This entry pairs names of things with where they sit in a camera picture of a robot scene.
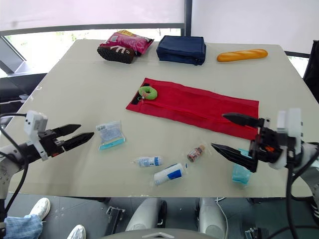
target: sneaker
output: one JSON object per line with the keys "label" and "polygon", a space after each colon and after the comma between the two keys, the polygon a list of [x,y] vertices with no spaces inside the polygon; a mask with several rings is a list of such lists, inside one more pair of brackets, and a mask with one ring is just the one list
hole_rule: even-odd
{"label": "sneaker", "polygon": [[50,201],[47,198],[41,198],[32,208],[31,212],[29,215],[37,215],[43,220],[46,215],[50,212]]}
{"label": "sneaker", "polygon": [[67,239],[86,239],[85,228],[82,225],[76,225]]}

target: red cloth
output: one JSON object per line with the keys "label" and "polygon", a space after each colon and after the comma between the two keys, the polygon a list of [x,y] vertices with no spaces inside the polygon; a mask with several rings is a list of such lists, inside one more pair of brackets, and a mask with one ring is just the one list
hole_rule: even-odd
{"label": "red cloth", "polygon": [[257,129],[240,126],[222,116],[224,113],[241,113],[258,118],[258,101],[233,98],[210,91],[183,86],[173,82],[145,78],[142,86],[149,85],[158,92],[154,100],[138,101],[137,93],[127,110],[163,117],[210,129],[215,132],[252,140]]}

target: table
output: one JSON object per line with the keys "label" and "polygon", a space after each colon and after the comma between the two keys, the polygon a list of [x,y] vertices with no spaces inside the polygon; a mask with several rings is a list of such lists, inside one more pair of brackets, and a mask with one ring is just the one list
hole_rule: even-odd
{"label": "table", "polygon": [[[206,129],[131,112],[125,109],[144,77],[172,81],[219,94],[259,100],[260,117],[270,117],[276,128],[277,113],[292,107],[302,109],[305,141],[318,141],[315,130],[319,107],[309,89],[288,61],[279,45],[207,43],[202,66],[160,62],[157,43],[130,65],[102,59],[96,49],[102,40],[77,40],[63,58],[45,76],[32,96],[20,109],[42,112],[48,116],[48,128],[67,123],[82,125],[74,135],[95,130],[101,123],[120,120],[126,142],[98,151],[96,133],[86,144],[45,162],[29,167],[23,193],[82,196],[162,196],[162,197],[283,197],[287,170],[274,170],[259,162],[246,187],[232,183],[233,163],[208,148],[187,174],[160,186],[151,182],[153,174],[165,166],[187,162],[185,155],[201,142],[226,144],[248,149],[249,141]],[[221,52],[264,48],[263,59],[219,63]],[[6,128],[18,142],[27,140],[23,119],[12,120]],[[149,133],[154,134],[149,140]],[[7,145],[1,137],[0,145]],[[163,167],[139,168],[132,161],[143,155],[161,155]],[[21,173],[12,178],[13,191]],[[302,179],[295,182],[296,196],[311,194]]]}

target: plastic bottle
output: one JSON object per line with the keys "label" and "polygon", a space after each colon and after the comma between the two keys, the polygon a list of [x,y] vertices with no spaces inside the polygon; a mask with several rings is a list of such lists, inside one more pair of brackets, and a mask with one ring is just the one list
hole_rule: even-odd
{"label": "plastic bottle", "polygon": [[200,145],[199,147],[193,149],[191,152],[187,154],[187,158],[189,161],[194,162],[195,159],[197,159],[199,156],[202,155],[203,151],[205,149],[204,145]]}
{"label": "plastic bottle", "polygon": [[180,178],[183,176],[186,168],[187,164],[185,166],[183,166],[181,163],[173,164],[161,172],[154,174],[154,182],[156,185],[159,185],[169,180]]}
{"label": "plastic bottle", "polygon": [[152,167],[152,166],[160,166],[163,164],[163,159],[160,156],[155,157],[139,157],[134,163],[137,163],[139,167]]}

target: baguette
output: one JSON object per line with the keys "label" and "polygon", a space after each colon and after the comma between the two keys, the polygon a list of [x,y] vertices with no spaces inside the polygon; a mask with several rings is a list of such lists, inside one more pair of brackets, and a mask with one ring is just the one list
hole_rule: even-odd
{"label": "baguette", "polygon": [[268,52],[264,49],[251,49],[246,51],[230,51],[220,53],[217,56],[217,61],[226,62],[226,61],[239,61],[246,59],[257,59],[268,56]]}

